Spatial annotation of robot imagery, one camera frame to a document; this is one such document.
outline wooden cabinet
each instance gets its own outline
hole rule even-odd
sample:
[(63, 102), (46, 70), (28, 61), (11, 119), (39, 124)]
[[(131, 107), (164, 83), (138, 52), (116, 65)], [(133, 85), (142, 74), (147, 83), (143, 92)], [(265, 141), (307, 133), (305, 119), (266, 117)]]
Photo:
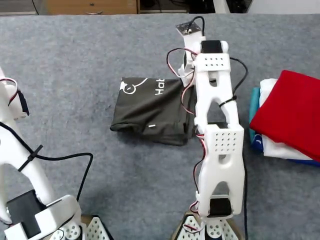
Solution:
[(46, 0), (51, 15), (137, 14), (138, 5), (139, 0)]

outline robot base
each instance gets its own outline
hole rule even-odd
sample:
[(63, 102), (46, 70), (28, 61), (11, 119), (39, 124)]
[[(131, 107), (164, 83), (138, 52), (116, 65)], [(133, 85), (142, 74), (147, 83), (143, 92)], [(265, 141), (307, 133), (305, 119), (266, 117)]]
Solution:
[[(83, 224), (81, 227), (86, 229), (86, 231), (83, 232), (83, 236), (80, 236), (79, 239), (114, 240), (98, 216), (82, 215), (81, 222)], [(65, 231), (57, 230), (54, 234), (45, 238), (45, 240), (67, 240), (66, 236), (68, 234), (72, 234), (72, 229), (66, 229)]]
[(202, 232), (206, 231), (204, 237), (201, 238), (200, 233), (187, 232), (183, 225), (187, 224), (196, 229), (200, 229), (200, 219), (192, 212), (186, 212), (182, 221), (173, 233), (170, 240), (244, 240), (244, 236), (236, 226), (232, 219), (216, 220), (219, 224), (206, 225), (206, 228)]

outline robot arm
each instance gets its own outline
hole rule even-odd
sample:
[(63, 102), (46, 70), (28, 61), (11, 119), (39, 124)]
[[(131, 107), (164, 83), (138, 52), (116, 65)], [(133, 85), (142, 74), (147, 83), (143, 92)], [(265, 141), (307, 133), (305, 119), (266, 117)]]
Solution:
[[(68, 239), (77, 239), (80, 235), (81, 210), (78, 201), (71, 195), (60, 199), (55, 197), (53, 188), (37, 158), (27, 164), (31, 156), (17, 137), (21, 133), (15, 119), (25, 117), (28, 110), (23, 95), (18, 94), (10, 102), (15, 87), (5, 84), (11, 78), (5, 78), (0, 68), (0, 218), (10, 227), (5, 231), (8, 240), (40, 240), (64, 226), (74, 227), (78, 232)], [(4, 164), (10, 164), (20, 170), (30, 180), (34, 190), (24, 193), (10, 201), (5, 193)]]
[[(206, 40), (194, 22), (177, 26), (185, 48), (196, 53), (185, 53), (180, 76), (194, 70), (192, 76), (182, 77), (184, 86), (195, 85), (197, 103), (194, 124), (203, 138), (206, 156), (199, 173), (196, 192), (197, 212), (204, 222), (231, 218), (241, 213), (245, 169), (242, 157), (244, 129), (239, 124), (238, 109), (230, 78), (230, 57), (225, 41)], [(219, 104), (226, 118), (225, 126), (208, 124), (212, 102)], [(215, 195), (217, 185), (225, 182), (227, 195)]]

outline red cloth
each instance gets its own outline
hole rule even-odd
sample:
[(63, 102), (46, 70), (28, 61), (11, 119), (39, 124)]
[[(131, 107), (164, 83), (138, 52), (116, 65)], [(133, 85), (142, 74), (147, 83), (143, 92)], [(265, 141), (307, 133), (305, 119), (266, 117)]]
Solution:
[(282, 71), (250, 128), (320, 162), (320, 80)]

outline folded black t-shirt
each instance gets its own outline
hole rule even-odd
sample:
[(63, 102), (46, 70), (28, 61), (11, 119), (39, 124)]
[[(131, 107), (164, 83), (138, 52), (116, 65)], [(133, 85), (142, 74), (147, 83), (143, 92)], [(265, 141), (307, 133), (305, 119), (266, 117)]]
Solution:
[[(183, 89), (180, 79), (123, 78), (110, 129), (137, 133), (157, 143), (186, 144), (194, 132), (194, 116), (181, 105)], [(183, 103), (195, 111), (193, 87), (184, 94)]]

